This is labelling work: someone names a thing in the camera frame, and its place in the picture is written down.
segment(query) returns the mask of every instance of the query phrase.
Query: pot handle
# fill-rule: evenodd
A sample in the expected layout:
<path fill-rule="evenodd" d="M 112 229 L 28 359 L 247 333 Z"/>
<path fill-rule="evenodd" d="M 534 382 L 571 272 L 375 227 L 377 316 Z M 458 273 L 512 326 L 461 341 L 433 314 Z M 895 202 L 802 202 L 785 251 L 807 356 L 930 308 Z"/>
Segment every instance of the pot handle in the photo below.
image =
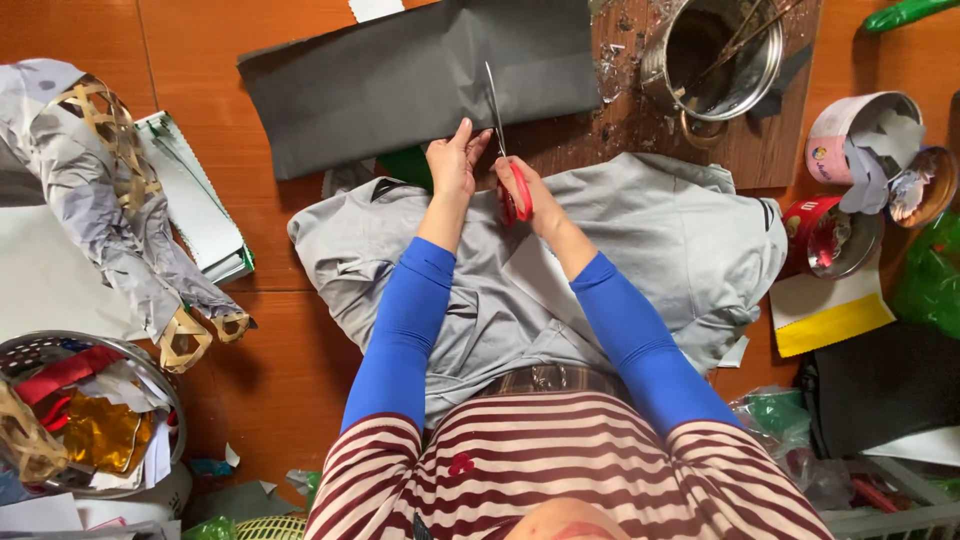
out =
<path fill-rule="evenodd" d="M 709 150 L 710 148 L 715 147 L 720 144 L 720 141 L 723 139 L 724 135 L 727 134 L 727 129 L 730 127 L 730 121 L 724 120 L 720 122 L 720 130 L 716 134 L 711 136 L 700 136 L 693 133 L 690 130 L 689 123 L 686 121 L 686 110 L 680 111 L 680 127 L 684 130 L 684 137 L 686 137 L 687 142 L 696 146 L 697 148 L 702 148 L 704 150 Z"/>

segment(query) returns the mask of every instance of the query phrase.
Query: scissors blade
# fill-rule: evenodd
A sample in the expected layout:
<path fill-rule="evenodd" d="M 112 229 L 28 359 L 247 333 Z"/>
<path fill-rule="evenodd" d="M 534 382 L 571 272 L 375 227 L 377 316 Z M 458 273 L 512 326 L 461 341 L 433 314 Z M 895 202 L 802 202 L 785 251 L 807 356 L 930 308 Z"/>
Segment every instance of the scissors blade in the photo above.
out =
<path fill-rule="evenodd" d="M 500 145 L 500 155 L 507 157 L 507 147 L 503 142 L 503 123 L 500 121 L 500 107 L 496 104 L 496 86 L 493 85 L 493 72 L 490 70 L 490 63 L 484 61 L 487 65 L 487 77 L 490 78 L 490 94 L 493 97 L 493 117 L 496 119 L 496 141 Z"/>

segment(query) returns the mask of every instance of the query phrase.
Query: scissors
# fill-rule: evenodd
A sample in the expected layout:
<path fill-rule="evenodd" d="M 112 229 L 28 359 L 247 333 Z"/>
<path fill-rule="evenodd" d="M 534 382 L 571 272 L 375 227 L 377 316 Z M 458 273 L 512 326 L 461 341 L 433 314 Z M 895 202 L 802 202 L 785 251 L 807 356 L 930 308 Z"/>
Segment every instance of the scissors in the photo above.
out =
<path fill-rule="evenodd" d="M 493 73 L 490 70 L 490 63 L 485 61 L 484 64 L 487 65 L 487 76 L 490 77 L 490 94 L 493 96 L 493 116 L 496 118 L 496 141 L 500 145 L 500 155 L 506 158 L 507 147 L 503 142 L 503 123 L 500 121 L 500 107 L 496 104 L 496 87 L 493 86 Z M 514 197 L 510 194 L 510 191 L 507 190 L 507 186 L 497 179 L 496 196 L 500 200 L 500 219 L 507 227 L 513 225 L 517 219 L 520 221 L 529 220 L 534 211 L 534 201 L 530 197 L 530 188 L 527 187 L 527 179 L 523 176 L 523 171 L 513 163 L 510 163 L 510 169 L 514 171 L 516 189 L 519 190 L 520 198 L 523 199 L 523 210 L 516 207 Z"/>

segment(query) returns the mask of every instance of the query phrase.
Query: striped shirt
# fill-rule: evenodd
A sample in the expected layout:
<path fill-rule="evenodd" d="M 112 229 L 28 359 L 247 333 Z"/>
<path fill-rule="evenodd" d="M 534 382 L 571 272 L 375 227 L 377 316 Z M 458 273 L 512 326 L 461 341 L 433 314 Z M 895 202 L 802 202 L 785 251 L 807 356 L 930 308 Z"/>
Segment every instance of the striped shirt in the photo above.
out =
<path fill-rule="evenodd" d="M 423 453 L 405 417 L 356 422 L 327 455 L 305 538 L 412 538 L 415 513 L 438 540 L 502 538 L 558 497 L 603 509 L 631 538 L 831 538 L 744 430 L 695 421 L 661 440 L 589 391 L 474 398 Z"/>

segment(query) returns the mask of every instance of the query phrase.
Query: stainless steel pot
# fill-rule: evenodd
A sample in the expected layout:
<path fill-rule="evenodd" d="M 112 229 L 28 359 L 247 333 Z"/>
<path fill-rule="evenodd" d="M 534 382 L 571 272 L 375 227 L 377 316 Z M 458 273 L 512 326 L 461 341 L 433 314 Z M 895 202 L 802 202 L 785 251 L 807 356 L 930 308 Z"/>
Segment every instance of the stainless steel pot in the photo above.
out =
<path fill-rule="evenodd" d="M 684 136 L 694 146 L 716 146 L 727 122 L 762 99 L 780 74 L 783 25 L 777 21 L 698 82 L 752 5 L 752 0 L 687 0 L 651 34 L 640 64 L 641 86 L 663 113 L 680 115 Z M 737 41 L 777 9 L 773 0 L 764 1 Z M 714 135 L 696 135 L 688 117 L 722 125 Z"/>

